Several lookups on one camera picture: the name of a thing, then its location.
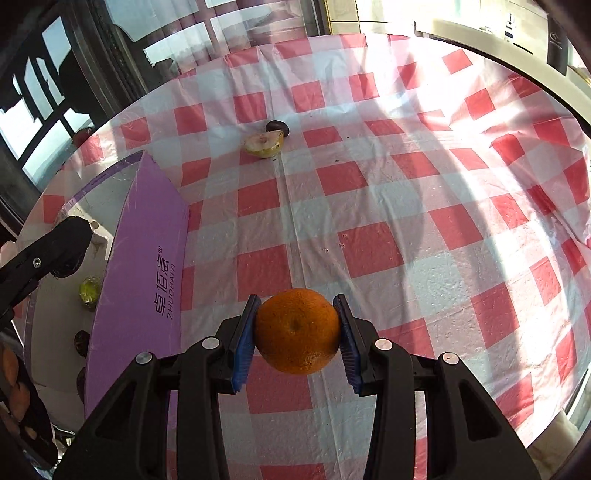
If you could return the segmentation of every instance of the metal screw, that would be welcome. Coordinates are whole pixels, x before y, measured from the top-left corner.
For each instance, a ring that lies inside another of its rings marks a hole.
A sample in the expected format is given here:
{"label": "metal screw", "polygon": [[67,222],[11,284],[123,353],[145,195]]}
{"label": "metal screw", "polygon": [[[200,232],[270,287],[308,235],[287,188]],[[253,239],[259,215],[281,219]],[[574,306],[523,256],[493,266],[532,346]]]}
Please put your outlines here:
{"label": "metal screw", "polygon": [[140,365],[149,364],[152,361],[152,354],[150,352],[141,352],[135,356],[135,363]]}
{"label": "metal screw", "polygon": [[375,347],[380,350],[390,350],[392,348],[392,342],[387,338],[379,338],[375,341]]}
{"label": "metal screw", "polygon": [[450,365],[456,365],[460,358],[455,353],[446,352],[443,354],[443,361]]}
{"label": "metal screw", "polygon": [[220,341],[215,337],[207,337],[203,342],[201,342],[201,345],[207,350],[213,350],[220,345]]}

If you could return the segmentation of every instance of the orange object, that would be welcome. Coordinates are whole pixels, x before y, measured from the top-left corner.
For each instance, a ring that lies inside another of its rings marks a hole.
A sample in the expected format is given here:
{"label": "orange object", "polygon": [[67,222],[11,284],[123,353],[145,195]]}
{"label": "orange object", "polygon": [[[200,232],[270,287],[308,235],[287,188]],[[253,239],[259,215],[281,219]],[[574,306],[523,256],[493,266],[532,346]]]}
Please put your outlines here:
{"label": "orange object", "polygon": [[256,315],[256,347],[280,372],[317,372],[335,356],[339,341],[336,310],[313,290],[295,288],[278,293]]}

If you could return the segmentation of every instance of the round table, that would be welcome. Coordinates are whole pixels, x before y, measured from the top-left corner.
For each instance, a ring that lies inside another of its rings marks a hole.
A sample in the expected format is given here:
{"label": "round table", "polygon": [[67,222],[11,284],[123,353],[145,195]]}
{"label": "round table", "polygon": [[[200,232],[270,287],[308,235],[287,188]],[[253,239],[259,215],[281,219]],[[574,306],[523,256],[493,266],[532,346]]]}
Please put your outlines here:
{"label": "round table", "polygon": [[[291,129],[281,155],[242,153],[271,119]],[[528,445],[589,364],[583,145],[548,94],[453,45],[395,35],[264,45],[104,125],[50,183],[19,246],[95,175],[147,150],[190,205],[183,348],[250,293],[345,293],[353,314],[409,352],[460,355]],[[308,377],[255,355],[220,410],[232,479],[362,477],[374,399],[354,395],[339,355]],[[420,477],[420,397],[417,412]]]}

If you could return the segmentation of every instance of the purple board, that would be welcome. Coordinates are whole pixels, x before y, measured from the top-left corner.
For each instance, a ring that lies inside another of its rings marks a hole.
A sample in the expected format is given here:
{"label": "purple board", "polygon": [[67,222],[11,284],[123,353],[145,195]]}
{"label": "purple board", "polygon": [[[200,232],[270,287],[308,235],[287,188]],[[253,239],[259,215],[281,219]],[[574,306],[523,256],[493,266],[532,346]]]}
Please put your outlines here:
{"label": "purple board", "polygon": [[143,153],[125,201],[90,334],[86,417],[135,355],[180,352],[180,283],[189,209]]}

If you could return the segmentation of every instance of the black clamp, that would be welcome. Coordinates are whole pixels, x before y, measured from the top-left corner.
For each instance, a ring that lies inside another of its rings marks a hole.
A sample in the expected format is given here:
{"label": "black clamp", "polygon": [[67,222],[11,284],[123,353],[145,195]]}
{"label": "black clamp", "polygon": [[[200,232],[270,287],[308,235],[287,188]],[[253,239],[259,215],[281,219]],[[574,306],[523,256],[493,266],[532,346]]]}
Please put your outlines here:
{"label": "black clamp", "polygon": [[[178,480],[228,480],[217,395],[236,394],[246,381],[260,304],[251,295],[241,316],[183,354],[139,354],[87,419],[54,479],[164,480],[168,401],[178,390]],[[409,355],[353,317],[344,295],[334,306],[349,383],[361,396],[377,395],[364,480],[413,479],[415,391],[426,397],[429,480],[539,480],[523,444],[457,355]]]}
{"label": "black clamp", "polygon": [[45,275],[64,278],[80,268],[91,239],[88,221],[67,217],[0,269],[0,332],[14,318],[14,307]]}

